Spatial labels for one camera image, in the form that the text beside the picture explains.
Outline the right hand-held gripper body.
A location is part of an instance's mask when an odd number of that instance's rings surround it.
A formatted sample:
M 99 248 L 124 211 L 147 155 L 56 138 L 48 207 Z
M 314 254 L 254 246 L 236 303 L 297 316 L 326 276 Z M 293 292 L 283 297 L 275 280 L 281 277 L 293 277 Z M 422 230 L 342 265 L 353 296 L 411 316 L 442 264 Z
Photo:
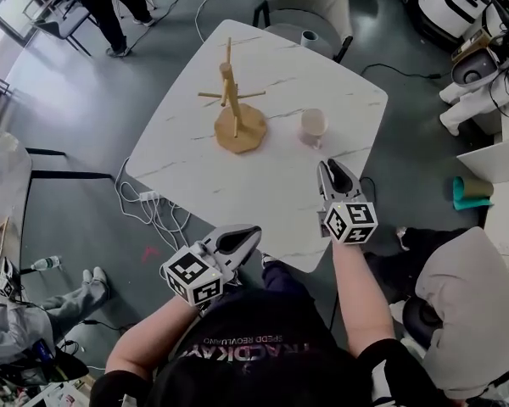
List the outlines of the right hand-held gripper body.
M 325 201 L 317 212 L 322 237 L 341 244 L 364 244 L 378 227 L 374 203 L 355 200 Z

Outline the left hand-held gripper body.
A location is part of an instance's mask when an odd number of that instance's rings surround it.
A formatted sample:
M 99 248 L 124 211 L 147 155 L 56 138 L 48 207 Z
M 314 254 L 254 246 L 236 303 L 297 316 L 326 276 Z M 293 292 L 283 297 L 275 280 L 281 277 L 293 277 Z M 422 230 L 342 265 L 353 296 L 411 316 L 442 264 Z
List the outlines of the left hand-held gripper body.
M 234 278 L 232 254 L 237 248 L 237 240 L 197 241 L 179 249 L 159 273 L 176 296 L 198 307 L 222 295 L 225 284 Z

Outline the pale pink mug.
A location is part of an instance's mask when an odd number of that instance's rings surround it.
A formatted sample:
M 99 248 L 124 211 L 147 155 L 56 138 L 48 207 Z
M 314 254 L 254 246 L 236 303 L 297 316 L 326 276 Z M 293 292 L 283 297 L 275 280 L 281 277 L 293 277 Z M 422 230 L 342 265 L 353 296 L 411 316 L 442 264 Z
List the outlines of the pale pink mug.
M 320 109 L 306 109 L 300 117 L 299 140 L 311 148 L 319 149 L 327 128 L 327 118 Z

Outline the wooden mug tree stand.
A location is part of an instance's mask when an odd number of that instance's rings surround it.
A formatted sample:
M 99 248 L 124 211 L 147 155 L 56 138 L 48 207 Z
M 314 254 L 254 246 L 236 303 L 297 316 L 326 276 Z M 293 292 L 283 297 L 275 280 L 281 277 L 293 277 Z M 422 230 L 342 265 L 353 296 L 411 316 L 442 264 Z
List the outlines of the wooden mug tree stand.
M 222 92 L 199 92 L 202 98 L 218 98 L 221 112 L 214 123 L 215 138 L 218 144 L 235 154 L 256 150 L 267 132 L 266 118 L 262 112 L 242 99 L 255 98 L 266 94 L 265 91 L 238 93 L 232 68 L 232 38 L 227 38 L 226 58 L 219 66 L 222 79 Z

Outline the person's right forearm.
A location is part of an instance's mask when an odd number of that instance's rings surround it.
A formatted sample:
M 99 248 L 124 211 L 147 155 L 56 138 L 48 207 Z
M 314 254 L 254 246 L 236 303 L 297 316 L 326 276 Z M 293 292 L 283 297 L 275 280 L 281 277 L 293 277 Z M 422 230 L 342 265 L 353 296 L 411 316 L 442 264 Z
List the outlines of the person's right forearm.
M 338 300 L 350 352 L 359 356 L 384 339 L 394 339 L 389 304 L 360 247 L 332 241 Z

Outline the person's left forearm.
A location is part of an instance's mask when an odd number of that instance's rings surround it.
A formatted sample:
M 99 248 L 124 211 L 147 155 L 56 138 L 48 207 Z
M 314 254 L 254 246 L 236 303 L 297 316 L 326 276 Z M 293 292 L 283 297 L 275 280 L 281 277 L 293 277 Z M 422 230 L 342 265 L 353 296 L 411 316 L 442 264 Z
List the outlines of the person's left forearm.
M 105 373 L 126 371 L 149 381 L 198 316 L 197 307 L 175 296 L 121 336 L 107 359 Z

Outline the person's dark trousers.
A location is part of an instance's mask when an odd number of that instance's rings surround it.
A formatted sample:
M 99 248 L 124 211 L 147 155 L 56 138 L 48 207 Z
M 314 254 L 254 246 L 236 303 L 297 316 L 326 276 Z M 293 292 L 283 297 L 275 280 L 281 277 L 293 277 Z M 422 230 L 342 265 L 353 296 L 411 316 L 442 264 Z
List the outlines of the person's dark trousers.
M 275 260 L 264 264 L 261 277 L 266 291 L 287 294 L 305 301 L 313 301 L 305 285 L 296 280 L 281 261 Z

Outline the person's black t-shirt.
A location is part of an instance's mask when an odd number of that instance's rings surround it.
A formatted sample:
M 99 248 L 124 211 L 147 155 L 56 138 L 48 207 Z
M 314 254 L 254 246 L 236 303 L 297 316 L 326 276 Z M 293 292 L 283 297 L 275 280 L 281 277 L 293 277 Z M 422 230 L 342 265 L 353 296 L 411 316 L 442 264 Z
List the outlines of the person's black t-shirt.
M 255 290 L 209 311 L 151 381 L 97 379 L 90 407 L 448 407 L 394 339 L 342 350 L 313 304 Z

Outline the teal rolled mat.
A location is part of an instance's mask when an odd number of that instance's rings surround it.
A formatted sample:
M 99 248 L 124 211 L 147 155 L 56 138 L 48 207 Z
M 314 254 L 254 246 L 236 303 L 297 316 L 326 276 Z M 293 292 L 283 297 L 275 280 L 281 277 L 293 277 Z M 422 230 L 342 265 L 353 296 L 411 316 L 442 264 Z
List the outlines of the teal rolled mat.
M 455 210 L 474 209 L 491 205 L 494 186 L 477 178 L 455 176 L 452 191 Z

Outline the grey backpack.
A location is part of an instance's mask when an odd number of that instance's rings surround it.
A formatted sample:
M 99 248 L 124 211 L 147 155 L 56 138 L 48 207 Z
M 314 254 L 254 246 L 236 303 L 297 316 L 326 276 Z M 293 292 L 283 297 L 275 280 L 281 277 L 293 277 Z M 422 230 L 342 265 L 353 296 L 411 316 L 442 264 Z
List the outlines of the grey backpack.
M 406 331 L 425 349 L 430 347 L 434 332 L 443 327 L 435 310 L 419 297 L 406 300 L 402 319 Z
M 488 48 L 479 48 L 461 58 L 450 73 L 454 83 L 461 87 L 483 86 L 499 73 L 494 56 Z

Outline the clear water bottle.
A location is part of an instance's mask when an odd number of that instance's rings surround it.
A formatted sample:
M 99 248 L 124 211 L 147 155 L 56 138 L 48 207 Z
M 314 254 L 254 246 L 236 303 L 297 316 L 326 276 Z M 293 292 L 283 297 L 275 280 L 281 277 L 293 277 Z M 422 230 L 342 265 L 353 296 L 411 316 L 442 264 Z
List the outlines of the clear water bottle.
M 58 268 L 60 264 L 61 264 L 60 257 L 54 255 L 37 260 L 36 262 L 31 264 L 31 269 L 37 271 L 51 270 L 54 268 Z

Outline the white board panel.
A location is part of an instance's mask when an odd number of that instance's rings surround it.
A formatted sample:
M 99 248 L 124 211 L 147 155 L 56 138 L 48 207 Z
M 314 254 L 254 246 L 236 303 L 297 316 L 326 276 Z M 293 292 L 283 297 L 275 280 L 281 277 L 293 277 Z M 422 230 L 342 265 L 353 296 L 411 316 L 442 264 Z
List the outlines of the white board panel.
M 457 159 L 481 180 L 509 182 L 509 140 L 458 155 Z

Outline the white table with black legs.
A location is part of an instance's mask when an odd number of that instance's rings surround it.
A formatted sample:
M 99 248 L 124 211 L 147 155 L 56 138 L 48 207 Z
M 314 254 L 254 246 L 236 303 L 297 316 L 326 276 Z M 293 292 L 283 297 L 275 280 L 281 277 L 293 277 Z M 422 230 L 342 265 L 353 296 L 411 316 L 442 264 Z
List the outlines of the white table with black legs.
M 0 134 L 0 247 L 2 255 L 20 267 L 25 207 L 34 180 L 110 179 L 110 174 L 75 170 L 37 170 L 32 157 L 66 157 L 62 151 L 27 148 L 13 135 Z

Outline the black frame chair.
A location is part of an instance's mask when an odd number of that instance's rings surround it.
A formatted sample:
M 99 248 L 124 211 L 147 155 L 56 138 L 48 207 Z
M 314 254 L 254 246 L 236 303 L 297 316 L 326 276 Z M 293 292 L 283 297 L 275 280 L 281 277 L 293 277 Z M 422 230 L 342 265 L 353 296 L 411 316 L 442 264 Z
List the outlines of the black frame chair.
M 88 57 L 92 56 L 76 39 L 75 33 L 86 21 L 95 26 L 97 23 L 78 0 L 29 0 L 22 14 L 37 30 L 67 42 Z

